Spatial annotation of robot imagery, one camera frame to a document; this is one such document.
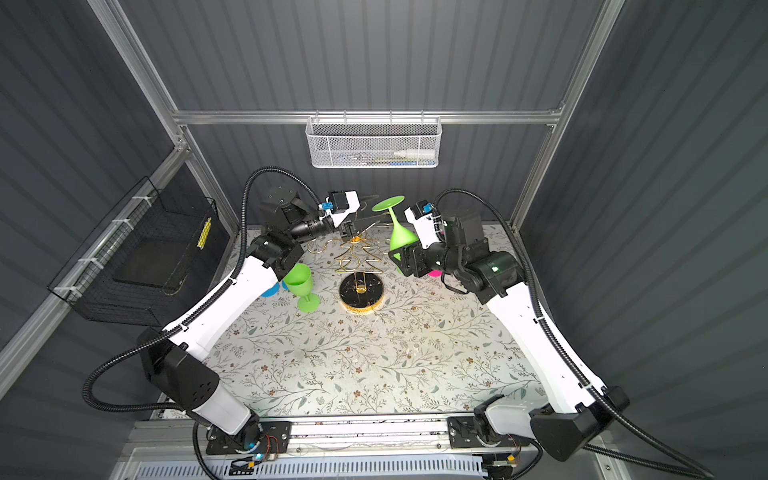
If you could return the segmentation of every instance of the leaf pattern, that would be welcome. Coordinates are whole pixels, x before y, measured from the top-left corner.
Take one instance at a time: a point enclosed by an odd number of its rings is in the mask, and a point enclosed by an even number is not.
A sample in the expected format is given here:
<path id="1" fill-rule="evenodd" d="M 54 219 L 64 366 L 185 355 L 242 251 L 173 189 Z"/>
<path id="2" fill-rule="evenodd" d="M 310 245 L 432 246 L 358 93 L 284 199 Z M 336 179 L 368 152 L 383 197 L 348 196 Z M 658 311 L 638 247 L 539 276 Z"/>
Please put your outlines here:
<path id="1" fill-rule="evenodd" d="M 484 230 L 492 250 L 510 250 L 500 227 Z M 455 412 L 498 394 L 545 403 L 533 368 L 496 317 L 439 278 L 397 273 L 386 259 L 390 234 L 368 231 L 381 250 L 373 253 L 382 259 L 375 265 L 385 287 L 376 311 L 356 315 L 341 305 L 338 285 L 346 274 L 336 273 L 334 257 L 344 249 L 334 240 L 301 259 L 323 301 L 316 312 L 300 312 L 297 298 L 281 288 L 246 308 L 205 363 L 262 416 Z M 236 259 L 237 251 L 229 268 Z"/>

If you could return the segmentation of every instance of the metal beam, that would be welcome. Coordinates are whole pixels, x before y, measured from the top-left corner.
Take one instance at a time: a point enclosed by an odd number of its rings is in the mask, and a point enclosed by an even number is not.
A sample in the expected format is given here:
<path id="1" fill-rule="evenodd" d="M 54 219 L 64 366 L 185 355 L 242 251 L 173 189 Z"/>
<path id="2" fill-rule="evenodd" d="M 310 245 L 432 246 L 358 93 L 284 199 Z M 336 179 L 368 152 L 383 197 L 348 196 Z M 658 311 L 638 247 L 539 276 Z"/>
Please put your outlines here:
<path id="1" fill-rule="evenodd" d="M 446 419 L 472 416 L 471 412 L 406 414 L 406 415 L 342 415 L 285 418 L 262 418 L 262 422 L 292 423 L 288 456 L 332 457 L 352 455 L 419 455 L 429 453 L 509 453 L 509 447 L 476 447 L 453 449 Z M 144 459 L 182 459 L 191 457 L 180 447 L 188 447 L 192 436 L 192 420 L 150 420 L 136 422 L 128 436 L 119 461 L 133 458 L 137 449 Z M 530 445 L 526 452 L 535 451 Z"/>
<path id="2" fill-rule="evenodd" d="M 137 197 L 146 197 L 154 189 L 152 184 L 158 189 L 165 187 L 171 178 L 174 177 L 179 168 L 190 156 L 186 146 L 175 147 L 165 158 L 162 164 L 150 177 L 150 182 L 144 182 L 144 185 L 134 194 L 120 210 L 116 219 L 126 218 L 134 211 L 143 200 Z M 110 236 L 115 232 L 118 223 L 110 222 L 101 235 L 93 242 L 83 255 L 84 258 L 94 256 Z M 83 262 L 76 263 L 71 270 L 64 276 L 61 284 L 70 283 L 72 278 L 79 276 L 84 266 Z M 11 385 L 22 374 L 24 369 L 32 361 L 40 348 L 43 347 L 46 340 L 56 330 L 59 323 L 69 313 L 71 307 L 68 303 L 59 299 L 53 293 L 49 294 L 43 303 L 29 317 L 24 326 L 11 338 L 5 348 L 0 352 L 0 399 L 6 394 Z"/>
<path id="3" fill-rule="evenodd" d="M 512 225 L 517 229 L 520 228 L 525 216 L 528 214 L 528 210 L 531 208 L 531 204 L 533 204 L 533 199 L 538 192 L 538 188 L 544 180 L 544 175 L 547 173 L 549 164 L 558 152 L 558 147 L 563 139 L 563 134 L 568 128 L 568 124 L 571 122 L 574 111 L 581 100 L 587 82 L 592 75 L 594 66 L 598 62 L 600 53 L 603 51 L 605 42 L 608 40 L 608 35 L 611 33 L 611 30 L 616 23 L 616 19 L 619 16 L 619 12 L 621 12 L 622 6 L 624 6 L 624 0 L 605 0 L 603 3 L 598 19 L 587 40 L 587 44 L 584 46 L 584 51 L 581 53 L 578 65 L 571 78 L 571 83 L 568 85 L 568 89 L 565 92 L 560 121 L 552 128 L 551 133 L 548 135 L 539 152 L 539 155 L 534 162 L 534 166 L 531 169 L 531 173 L 528 176 L 528 180 L 525 183 L 525 187 L 523 188 L 520 200 L 515 206 L 515 211 L 510 219 Z"/>
<path id="4" fill-rule="evenodd" d="M 150 106 L 160 119 L 166 133 L 175 144 L 189 144 L 195 154 L 190 160 L 190 170 L 200 185 L 200 189 L 208 197 L 216 201 L 219 217 L 224 227 L 234 235 L 237 232 L 237 215 L 227 197 L 224 195 L 219 182 L 216 180 L 205 156 L 197 147 L 191 134 L 174 120 L 173 112 L 178 110 L 174 99 L 154 67 L 149 54 L 144 50 L 136 31 L 125 15 L 118 0 L 88 0 L 91 10 L 96 14 L 101 26 L 109 35 L 115 48 L 120 53 L 128 70 L 134 76 Z"/>
<path id="5" fill-rule="evenodd" d="M 547 124 L 560 120 L 559 111 L 176 111 L 173 118 L 182 125 L 305 124 L 310 117 L 328 123 L 418 123 L 443 124 Z"/>

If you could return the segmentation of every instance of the gray corrugated wall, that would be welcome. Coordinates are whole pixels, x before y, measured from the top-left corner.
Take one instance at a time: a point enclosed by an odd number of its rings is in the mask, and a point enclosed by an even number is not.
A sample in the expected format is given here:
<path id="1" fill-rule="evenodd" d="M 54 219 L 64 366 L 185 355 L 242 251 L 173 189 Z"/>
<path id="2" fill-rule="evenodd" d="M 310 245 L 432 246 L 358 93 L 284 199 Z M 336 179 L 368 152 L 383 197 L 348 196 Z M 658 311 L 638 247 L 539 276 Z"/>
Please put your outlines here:
<path id="1" fill-rule="evenodd" d="M 121 4 L 182 110 L 547 110 L 600 0 L 315 0 Z M 320 195 L 432 198 L 467 187 L 511 215 L 546 127 L 447 126 L 435 170 L 317 170 L 303 127 L 191 126 L 233 205 L 277 164 Z M 275 182 L 257 181 L 264 192 Z M 260 198 L 252 196 L 252 210 Z M 461 197 L 446 199 L 468 206 Z M 253 216 L 254 223 L 259 219 Z"/>
<path id="2" fill-rule="evenodd" d="M 599 0 L 124 0 L 186 110 L 556 108 Z"/>
<path id="3" fill-rule="evenodd" d="M 0 346 L 173 147 L 85 2 L 0 3 Z"/>
<path id="4" fill-rule="evenodd" d="M 719 478 L 768 452 L 767 108 L 768 4 L 632 0 L 522 227 L 573 347 Z"/>
<path id="5" fill-rule="evenodd" d="M 123 194 L 173 147 L 85 1 L 0 3 L 0 345 Z M 105 478 L 130 415 L 89 409 L 88 373 L 140 329 L 64 319 L 0 401 L 7 478 Z M 141 368 L 118 368 L 99 395 L 145 402 Z"/>
<path id="6" fill-rule="evenodd" d="M 548 127 L 449 125 L 443 128 L 436 168 L 376 170 L 313 167 L 300 125 L 192 125 L 190 129 L 233 205 L 242 202 L 243 184 L 251 171 L 279 165 L 296 173 L 323 198 L 329 190 L 350 189 L 378 194 L 381 199 L 405 195 L 406 202 L 413 204 L 432 199 L 445 188 L 464 187 L 487 197 L 510 216 Z M 248 223 L 260 223 L 260 199 L 271 186 L 285 181 L 279 175 L 257 179 Z M 459 204 L 470 206 L 461 195 L 450 195 L 444 202 L 444 211 Z"/>

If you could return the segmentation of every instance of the green plastic cup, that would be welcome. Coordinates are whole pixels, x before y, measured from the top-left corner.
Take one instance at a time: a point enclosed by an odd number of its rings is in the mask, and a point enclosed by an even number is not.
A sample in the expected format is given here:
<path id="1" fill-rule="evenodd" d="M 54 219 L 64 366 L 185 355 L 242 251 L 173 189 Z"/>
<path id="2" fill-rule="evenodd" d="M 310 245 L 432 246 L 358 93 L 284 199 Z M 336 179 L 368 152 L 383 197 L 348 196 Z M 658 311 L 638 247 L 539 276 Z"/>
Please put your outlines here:
<path id="1" fill-rule="evenodd" d="M 312 293 L 312 270 L 307 265 L 297 263 L 283 282 L 291 293 L 299 297 L 299 310 L 302 312 L 311 313 L 320 306 L 320 297 Z"/>

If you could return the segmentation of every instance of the wire mesh basket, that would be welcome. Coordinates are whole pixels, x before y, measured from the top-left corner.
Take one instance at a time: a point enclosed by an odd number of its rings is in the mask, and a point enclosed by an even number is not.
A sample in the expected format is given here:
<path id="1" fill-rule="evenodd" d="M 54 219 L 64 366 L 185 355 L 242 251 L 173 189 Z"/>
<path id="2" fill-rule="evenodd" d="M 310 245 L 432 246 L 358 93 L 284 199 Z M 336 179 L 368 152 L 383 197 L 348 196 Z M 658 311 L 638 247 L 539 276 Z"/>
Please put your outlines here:
<path id="1" fill-rule="evenodd" d="M 318 168 L 437 167 L 442 124 L 306 122 L 312 165 Z"/>
<path id="2" fill-rule="evenodd" d="M 153 190 L 48 289 L 85 319 L 167 325 L 207 292 L 227 232 L 213 200 Z"/>

